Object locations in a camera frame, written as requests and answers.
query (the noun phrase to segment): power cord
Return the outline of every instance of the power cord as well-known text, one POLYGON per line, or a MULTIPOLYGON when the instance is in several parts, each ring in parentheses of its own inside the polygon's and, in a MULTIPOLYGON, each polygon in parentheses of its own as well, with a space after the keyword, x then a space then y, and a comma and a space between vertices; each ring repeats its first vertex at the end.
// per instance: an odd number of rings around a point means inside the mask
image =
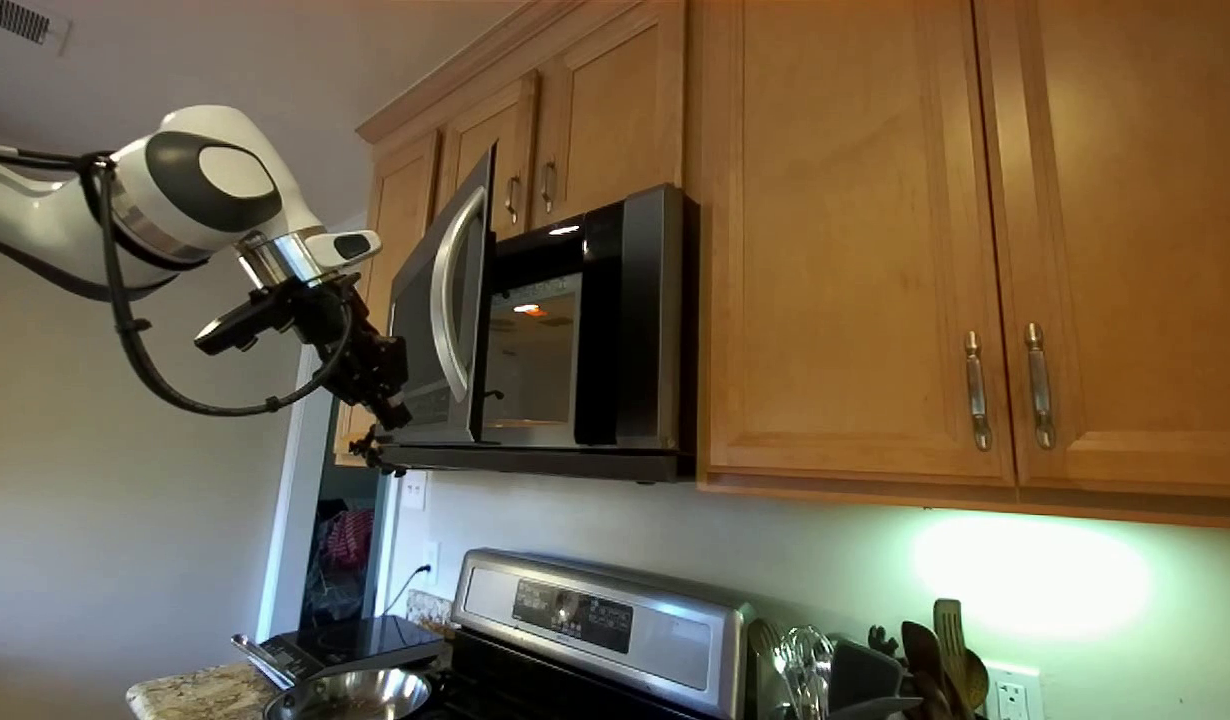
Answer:
POLYGON ((406 582, 401 583, 401 590, 397 591, 397 593, 395 596, 392 596, 392 602, 387 603, 387 607, 385 607, 385 609, 383 609, 381 615, 386 615, 387 612, 392 609, 392 606, 396 606, 397 601, 401 601, 401 596, 406 594, 406 588, 410 587, 410 581, 415 580, 416 575, 418 575, 418 574, 428 574, 429 571, 432 571, 432 569, 433 569, 432 565, 419 565, 419 567, 416 567, 415 572, 411 574, 408 578, 406 578, 406 582))
POLYGON ((308 383, 284 398, 267 398, 262 405, 246 405, 241 407, 221 407, 207 405, 182 395, 172 388, 166 378, 157 372, 153 363, 153 357, 148 353, 148 347, 139 334, 153 327, 153 324, 143 318, 135 318, 132 310, 130 297, 125 292, 125 282, 122 279, 121 261, 117 255, 117 240, 113 231, 113 169, 116 160, 106 151, 90 151, 85 155, 57 155, 53 151, 21 150, 16 146, 0 145, 0 164, 17 165, 17 167, 55 170, 57 172, 73 172, 81 178, 81 191, 93 208, 97 208, 97 220, 100 234, 102 234, 105 251, 105 270, 108 279, 108 302, 113 309, 113 320, 117 324, 117 336, 121 337, 122 350, 130 362, 132 369, 139 377, 144 386, 153 391, 153 395, 164 401, 187 410, 189 414, 210 415, 216 418, 244 418, 250 415, 277 414, 282 407, 294 405, 304 398, 312 395, 320 386, 326 384, 327 378, 335 372, 339 361, 344 357, 353 336, 353 310, 351 310, 347 297, 339 298, 339 310, 344 315, 344 332, 339 336, 339 345, 327 357, 326 363, 317 373, 309 378, 308 383))

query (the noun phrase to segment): countertop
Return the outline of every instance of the countertop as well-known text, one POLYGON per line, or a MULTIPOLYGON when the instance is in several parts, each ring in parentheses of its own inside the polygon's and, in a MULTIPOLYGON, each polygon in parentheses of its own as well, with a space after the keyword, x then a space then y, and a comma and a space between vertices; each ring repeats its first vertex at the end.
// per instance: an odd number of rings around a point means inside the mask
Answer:
POLYGON ((248 662, 150 679, 125 692, 139 720, 255 720, 277 688, 248 662))

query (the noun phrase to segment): electrical outlet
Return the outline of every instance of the electrical outlet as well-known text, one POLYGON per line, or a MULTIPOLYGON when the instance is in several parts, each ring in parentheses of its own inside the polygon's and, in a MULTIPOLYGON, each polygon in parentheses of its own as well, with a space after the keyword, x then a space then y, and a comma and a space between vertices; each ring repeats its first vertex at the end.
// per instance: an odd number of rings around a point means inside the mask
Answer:
POLYGON ((407 470, 401 478, 401 506, 423 510, 428 501, 428 473, 407 470))
POLYGON ((437 587, 437 560, 442 544, 438 542, 424 542, 424 565, 429 566, 421 582, 427 588, 437 587))
POLYGON ((984 702, 989 720, 1046 720, 1038 670, 1002 662, 984 665, 989 670, 989 698, 984 702))

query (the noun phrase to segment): stainless steel microwave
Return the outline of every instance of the stainless steel microwave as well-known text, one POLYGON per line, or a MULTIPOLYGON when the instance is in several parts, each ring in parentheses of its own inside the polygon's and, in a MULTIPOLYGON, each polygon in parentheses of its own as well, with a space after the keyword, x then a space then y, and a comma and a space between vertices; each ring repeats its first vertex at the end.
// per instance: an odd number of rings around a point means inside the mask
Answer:
POLYGON ((499 240, 494 149, 396 274, 403 468, 667 482, 694 470, 697 210, 662 183, 499 240))

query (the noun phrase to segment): microwave door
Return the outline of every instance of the microwave door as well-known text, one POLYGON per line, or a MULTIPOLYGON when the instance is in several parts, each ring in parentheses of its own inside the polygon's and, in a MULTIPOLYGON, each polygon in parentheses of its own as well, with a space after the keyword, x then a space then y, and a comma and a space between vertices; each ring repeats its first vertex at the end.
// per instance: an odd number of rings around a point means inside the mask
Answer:
POLYGON ((481 438, 493 177, 494 146, 438 210, 392 281, 387 327, 406 341, 410 377, 401 391, 413 416, 389 433, 392 442, 481 438))

